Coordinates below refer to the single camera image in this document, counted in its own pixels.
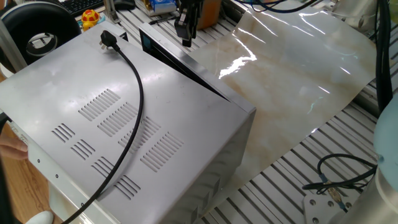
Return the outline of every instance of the black cable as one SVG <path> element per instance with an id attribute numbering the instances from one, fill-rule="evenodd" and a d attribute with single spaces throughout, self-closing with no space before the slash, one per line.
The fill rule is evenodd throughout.
<path id="1" fill-rule="evenodd" d="M 388 2 L 386 0 L 378 0 L 377 4 L 380 8 L 380 24 L 376 45 L 376 92 L 379 112 L 381 113 L 392 99 L 392 85 L 389 70 L 391 18 Z"/>
<path id="2" fill-rule="evenodd" d="M 255 1 L 257 2 L 257 4 L 259 4 L 260 6 L 262 6 L 264 9 L 267 9 L 267 10 L 269 10 L 269 11 L 271 11 L 271 12 L 276 12 L 276 13 L 292 13 L 292 12 L 297 12 L 297 11 L 300 11 L 300 10 L 306 8 L 306 7 L 311 6 L 311 5 L 312 5 L 313 3 L 315 3 L 317 0 L 311 0 L 311 1 L 307 2 L 307 3 L 305 3 L 304 5 L 299 6 L 299 7 L 295 8 L 295 9 L 274 9 L 274 8 L 272 8 L 272 7 L 269 7 L 267 4 L 264 4 L 263 2 L 261 2 L 261 0 L 255 0 Z"/>
<path id="3" fill-rule="evenodd" d="M 371 162 L 368 162 L 368 161 L 366 161 L 366 160 L 364 160 L 364 159 L 361 159 L 361 158 L 359 158 L 359 157 L 356 157 L 356 156 L 352 156 L 352 155 L 348 155 L 348 154 L 336 153 L 336 154 L 327 155 L 327 156 L 325 156 L 325 157 L 323 157 L 322 159 L 319 160 L 318 166 L 317 166 L 318 174 L 322 174 L 321 165 L 322 165 L 326 160 L 331 159 L 331 158 L 336 158 L 336 157 L 343 157 L 343 158 L 353 159 L 353 160 L 356 160 L 356 161 L 358 161 L 358 162 L 360 162 L 360 163 L 363 163 L 363 164 L 365 164 L 365 165 L 367 165 L 367 166 L 369 166 L 369 167 L 372 167 L 372 168 L 374 168 L 374 167 L 377 166 L 377 165 L 375 165 L 375 164 L 373 164 L 373 163 L 371 163 Z"/>
<path id="4" fill-rule="evenodd" d="M 242 4 L 250 4 L 253 5 L 253 3 L 257 0 L 252 0 L 252 1 L 241 1 L 241 0 L 235 0 L 236 2 L 242 3 Z M 272 5 L 272 4 L 279 4 L 281 2 L 284 2 L 287 0 L 278 0 L 278 1 L 274 1 L 274 2 L 264 2 L 263 4 L 265 5 Z"/>
<path id="5" fill-rule="evenodd" d="M 342 182 L 332 182 L 331 184 L 324 184 L 322 182 L 307 184 L 307 185 L 304 185 L 302 187 L 302 189 L 303 190 L 320 190 L 320 189 L 325 189 L 325 188 L 330 188 L 330 187 L 342 187 L 342 186 L 347 186 L 347 185 L 353 185 L 353 184 L 357 183 L 358 181 L 361 181 L 361 180 L 369 177 L 370 175 L 375 174 L 376 169 L 377 169 L 377 167 L 372 168 L 372 169 L 368 170 L 367 172 L 365 172 L 357 177 L 354 177 L 350 180 L 345 180 Z"/>
<path id="6" fill-rule="evenodd" d="M 275 4 L 273 4 L 271 7 L 274 7 L 274 6 L 278 5 L 279 3 L 283 2 L 283 1 L 276 1 L 276 3 L 274 2 Z M 263 9 L 263 10 L 260 10 L 260 11 L 257 10 L 257 9 L 254 8 L 253 4 L 251 4 L 251 8 L 253 9 L 254 12 L 265 12 L 265 11 L 267 11 L 267 9 Z"/>
<path id="7" fill-rule="evenodd" d="M 374 43 L 377 45 L 377 14 L 379 13 L 379 1 L 376 2 L 376 13 L 374 15 Z"/>
<path id="8" fill-rule="evenodd" d="M 122 56 L 122 58 L 127 62 L 127 64 L 131 67 L 132 71 L 136 75 L 138 87 L 139 87 L 139 107 L 138 107 L 137 119 L 136 119 L 134 129 L 132 130 L 130 139 L 129 139 L 126 147 L 124 148 L 122 154 L 120 155 L 118 161 L 115 163 L 111 172 L 105 178 L 104 182 L 101 184 L 101 186 L 98 188 L 98 190 L 90 197 L 90 199 L 88 199 L 88 201 L 81 208 L 79 208 L 79 210 L 77 210 L 71 217 L 69 217 L 67 220 L 65 220 L 62 224 L 68 224 L 68 223 L 72 222 L 75 218 L 79 217 L 79 215 L 81 215 L 101 195 L 102 191 L 105 189 L 107 184 L 111 181 L 113 175 L 116 173 L 117 169 L 121 165 L 124 157 L 129 152 L 131 144 L 132 144 L 134 138 L 136 137 L 138 127 L 139 127 L 139 124 L 140 124 L 141 118 L 142 118 L 142 110 L 144 109 L 144 90 L 143 90 L 141 78 L 138 74 L 137 69 L 132 64 L 132 62 L 125 56 L 125 54 L 120 50 L 120 47 L 116 43 L 117 40 L 116 40 L 115 36 L 110 34 L 108 31 L 104 31 L 103 34 L 101 35 L 101 40 L 102 40 L 102 43 L 104 43 L 104 45 L 106 45 L 107 47 L 112 47 L 115 51 L 117 51 L 117 53 L 119 53 L 120 56 Z"/>
<path id="9" fill-rule="evenodd" d="M 364 174 L 361 174 L 357 177 L 354 177 L 350 180 L 346 180 L 346 181 L 342 181 L 342 182 L 332 182 L 331 184 L 325 184 L 324 182 L 326 182 L 325 179 L 323 179 L 324 182 L 319 182 L 319 183 L 313 183 L 313 184 L 307 184 L 304 185 L 302 188 L 303 190 L 318 190 L 317 194 L 323 194 L 328 188 L 331 187 L 342 187 L 345 189 L 355 189 L 358 190 L 359 192 L 362 192 L 362 188 L 365 187 L 367 184 L 360 184 L 357 183 L 367 177 L 369 177 L 370 175 L 373 175 L 376 173 L 376 169 L 377 169 L 377 165 L 372 164 L 371 162 L 365 161 L 364 159 L 361 159 L 359 157 L 356 156 L 352 156 L 352 155 L 347 155 L 347 154 L 330 154 L 327 155 L 325 157 L 323 157 L 322 159 L 319 160 L 318 165 L 317 165 L 317 172 L 320 175 L 320 177 L 323 176 L 322 170 L 321 170 L 321 165 L 327 160 L 327 159 L 331 159 L 331 158 L 336 158 L 336 157 L 344 157 L 344 158 L 348 158 L 348 159 L 353 159 L 356 160 L 360 163 L 363 163 L 369 167 L 372 167 L 372 169 L 370 169 L 369 171 L 365 172 Z"/>

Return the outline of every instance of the ventilation slot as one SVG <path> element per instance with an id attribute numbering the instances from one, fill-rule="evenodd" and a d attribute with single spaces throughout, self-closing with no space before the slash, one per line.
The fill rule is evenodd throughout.
<path id="1" fill-rule="evenodd" d="M 115 102 L 117 102 L 119 99 L 120 96 L 112 92 L 110 89 L 106 89 L 96 98 L 82 107 L 79 110 L 79 113 L 87 118 L 87 120 L 92 121 L 110 106 L 115 104 Z"/>
<path id="2" fill-rule="evenodd" d="M 171 135 L 165 134 L 154 147 L 141 158 L 147 167 L 157 172 L 183 145 L 183 142 Z"/>
<path id="3" fill-rule="evenodd" d="M 68 128 L 65 124 L 61 124 L 60 126 L 56 127 L 53 131 L 51 131 L 56 137 L 59 138 L 62 142 L 66 142 L 67 140 L 71 139 L 75 133 Z"/>
<path id="4" fill-rule="evenodd" d="M 82 139 L 74 144 L 70 149 L 79 155 L 83 160 L 88 159 L 95 152 L 95 149 L 93 149 Z"/>
<path id="5" fill-rule="evenodd" d="M 216 184 L 214 185 L 214 187 L 213 187 L 213 197 L 217 194 L 217 192 L 218 192 L 218 189 L 219 189 L 219 187 L 220 187 L 220 180 L 221 179 L 218 179 L 217 180 L 217 182 L 216 182 Z"/>
<path id="6" fill-rule="evenodd" d="M 160 126 L 153 122 L 150 118 L 147 116 L 141 121 L 141 124 L 139 126 L 139 130 L 137 132 L 136 136 L 141 136 L 141 138 L 135 138 L 135 140 L 132 142 L 130 151 L 131 153 L 135 153 L 141 146 L 144 145 L 158 130 L 160 129 Z M 129 141 L 131 137 L 132 130 L 129 131 L 123 138 L 118 141 L 118 143 L 125 148 L 127 146 L 127 142 Z"/>
<path id="7" fill-rule="evenodd" d="M 206 196 L 203 198 L 203 203 L 202 203 L 202 206 L 201 206 L 202 211 L 206 208 L 207 203 L 209 202 L 209 196 L 210 196 L 210 192 L 208 192 L 206 194 Z"/>
<path id="8" fill-rule="evenodd" d="M 191 224 L 198 218 L 198 207 L 191 214 Z"/>
<path id="9" fill-rule="evenodd" d="M 130 178 L 124 175 L 115 185 L 120 192 L 123 193 L 129 200 L 131 200 L 140 191 L 140 187 L 134 183 Z"/>
<path id="10" fill-rule="evenodd" d="M 113 164 L 101 156 L 101 158 L 94 162 L 94 165 L 91 165 L 91 167 L 97 170 L 103 177 L 106 178 L 111 172 Z"/>
<path id="11" fill-rule="evenodd" d="M 98 125 L 98 128 L 102 130 L 109 137 L 112 137 L 118 131 L 120 131 L 128 122 L 134 119 L 138 114 L 138 110 L 131 106 L 129 103 L 123 104 L 109 117 Z"/>

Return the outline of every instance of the plastic sheet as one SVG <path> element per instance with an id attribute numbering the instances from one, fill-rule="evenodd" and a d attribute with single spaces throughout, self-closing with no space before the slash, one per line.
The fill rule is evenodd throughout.
<path id="1" fill-rule="evenodd" d="M 234 31 L 190 56 L 257 108 L 242 164 L 211 209 L 350 103 L 375 76 L 376 48 L 308 7 L 293 14 L 249 10 Z"/>

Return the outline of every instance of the wooden floor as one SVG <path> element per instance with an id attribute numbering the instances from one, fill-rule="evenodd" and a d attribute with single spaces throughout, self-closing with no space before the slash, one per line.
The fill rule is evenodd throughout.
<path id="1" fill-rule="evenodd" d="M 3 80 L 3 75 L 0 73 L 0 82 Z M 15 136 L 8 125 L 4 127 L 2 134 Z M 47 179 L 27 159 L 23 161 L 6 157 L 1 159 L 15 217 L 26 223 L 39 212 L 51 210 Z M 53 223 L 61 222 L 61 219 L 55 216 Z"/>

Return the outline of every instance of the power cord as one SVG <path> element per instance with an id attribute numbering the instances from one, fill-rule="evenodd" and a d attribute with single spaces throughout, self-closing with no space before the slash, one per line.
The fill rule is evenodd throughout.
<path id="1" fill-rule="evenodd" d="M 71 217 L 69 217 L 67 220 L 65 220 L 62 224 L 69 224 L 70 222 L 74 221 L 75 218 L 79 217 L 79 215 L 81 215 L 101 195 L 102 191 L 105 189 L 105 187 L 110 182 L 113 175 L 116 173 L 117 169 L 121 165 L 124 157 L 129 152 L 131 144 L 132 144 L 134 138 L 136 137 L 138 127 L 139 127 L 139 124 L 140 124 L 141 118 L 142 118 L 142 110 L 144 109 L 144 90 L 142 88 L 141 78 L 140 78 L 135 66 L 125 56 L 125 54 L 120 50 L 120 47 L 117 45 L 116 37 L 114 35 L 112 35 L 111 33 L 109 33 L 108 31 L 104 30 L 103 33 L 101 34 L 101 42 L 100 43 L 104 44 L 107 47 L 112 47 L 117 53 L 119 53 L 120 56 L 122 56 L 122 58 L 127 62 L 127 64 L 131 67 L 132 71 L 136 75 L 138 87 L 139 87 L 139 107 L 138 107 L 137 119 L 136 119 L 134 129 L 132 130 L 130 139 L 127 142 L 126 147 L 124 148 L 122 154 L 120 155 L 118 161 L 115 163 L 111 172 L 105 178 L 104 182 L 101 184 L 101 186 L 98 188 L 98 190 L 93 194 L 93 196 L 91 196 L 90 199 L 88 199 L 88 201 L 81 208 L 79 208 L 79 210 L 77 210 Z"/>

